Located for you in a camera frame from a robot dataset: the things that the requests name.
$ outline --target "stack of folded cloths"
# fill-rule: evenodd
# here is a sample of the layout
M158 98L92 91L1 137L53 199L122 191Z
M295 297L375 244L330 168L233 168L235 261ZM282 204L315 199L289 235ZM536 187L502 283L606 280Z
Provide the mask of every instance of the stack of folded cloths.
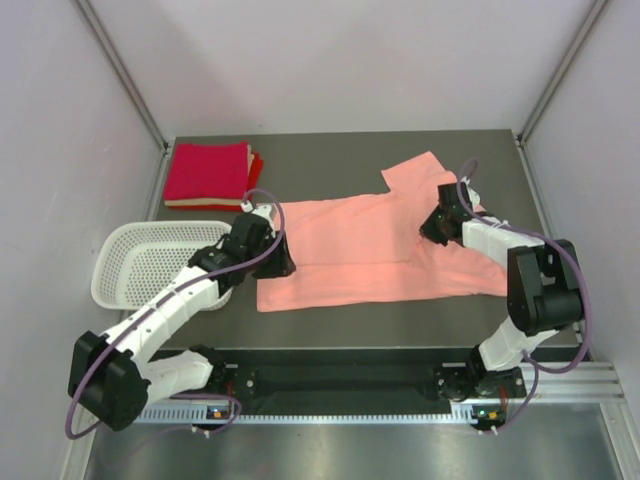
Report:
M245 192L258 183L264 162L247 142L176 146L164 204L190 210L241 211Z

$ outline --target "white enclosure wall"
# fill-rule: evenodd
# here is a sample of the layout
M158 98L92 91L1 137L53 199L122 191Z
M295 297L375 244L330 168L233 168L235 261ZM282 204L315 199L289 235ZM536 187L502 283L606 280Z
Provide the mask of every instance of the white enclosure wall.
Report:
M572 239L640 424L640 2L611 2L529 143L556 233Z
M73 343L118 318L94 263L141 219L159 153L72 2L7 2L0 22L0 478L50 480Z
M93 0L164 134L519 130L585 0Z

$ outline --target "gray tabletop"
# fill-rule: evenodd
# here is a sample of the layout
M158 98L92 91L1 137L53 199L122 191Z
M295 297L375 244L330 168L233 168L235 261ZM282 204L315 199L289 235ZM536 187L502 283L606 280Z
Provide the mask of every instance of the gray tabletop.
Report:
M508 130L183 137L177 142L212 145L241 140L248 140L265 161L259 186L285 202L387 192L380 170L429 150L454 172L475 156L482 163L473 186L483 205L514 225L541 229ZM156 219L231 223L233 217L231 213L176 211L161 205ZM491 335L506 315L504 298L484 295L259 313L256 282L248 277L234 289L223 309L198 313L165 346L468 347ZM570 331L549 342L576 344Z
M598 405L533 405L508 433L468 425L237 425L203 440L166 425L98 431L86 480L614 480L621 473ZM98 459L104 451L107 470Z

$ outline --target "white laundry basket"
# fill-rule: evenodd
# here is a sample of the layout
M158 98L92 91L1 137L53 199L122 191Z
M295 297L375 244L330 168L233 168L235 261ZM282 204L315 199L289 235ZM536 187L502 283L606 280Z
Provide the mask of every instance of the white laundry basket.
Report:
M224 222L139 222L115 230L105 241L91 282L104 308L137 310L165 288L193 253L231 231ZM206 310L223 307L230 289Z

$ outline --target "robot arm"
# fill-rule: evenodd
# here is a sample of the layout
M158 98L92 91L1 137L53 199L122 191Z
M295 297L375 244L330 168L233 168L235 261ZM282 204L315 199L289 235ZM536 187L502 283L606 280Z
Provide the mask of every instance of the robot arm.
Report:
M295 271L283 233L276 250L257 265L197 281L263 254L276 239L274 214L273 206L262 205L239 215L228 235L195 252L188 265L147 305L100 335L86 332L80 337L73 352L69 395L74 395L97 356L142 316L144 321L115 346L91 377L80 404L117 431L130 425L146 405L204 387L215 368L206 352L185 351L168 359L150 360L193 315L242 283L249 271L254 278L283 277Z
M462 183L468 205L479 197ZM451 240L487 255L507 269L509 316L488 339L476 345L466 361L466 380L476 391L490 391L491 379L517 369L523 351L533 352L543 341L583 317L578 282L567 262L539 239L499 228L500 221L480 214L491 224L472 218L462 207L456 184L439 186L439 203L420 233L447 245ZM573 245L557 243L576 259Z

